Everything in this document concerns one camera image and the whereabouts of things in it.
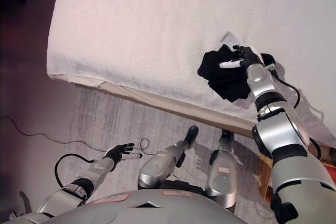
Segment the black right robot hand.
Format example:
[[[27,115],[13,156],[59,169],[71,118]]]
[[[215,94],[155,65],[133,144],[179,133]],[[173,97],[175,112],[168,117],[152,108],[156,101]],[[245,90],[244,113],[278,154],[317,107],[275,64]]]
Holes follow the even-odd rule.
[[[264,66],[261,54],[256,51],[254,46],[245,47],[242,45],[233,45],[233,53],[236,55],[236,58],[221,62],[218,65],[221,69],[244,68],[246,70],[254,64]]]

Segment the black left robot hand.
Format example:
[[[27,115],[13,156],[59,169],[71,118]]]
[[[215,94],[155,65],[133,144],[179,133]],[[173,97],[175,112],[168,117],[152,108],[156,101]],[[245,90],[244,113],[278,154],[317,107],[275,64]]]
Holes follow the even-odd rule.
[[[141,159],[143,155],[141,153],[133,153],[134,143],[117,145],[114,148],[107,150],[103,158],[109,158],[113,160],[113,166],[110,171],[114,171],[117,164],[121,161]]]

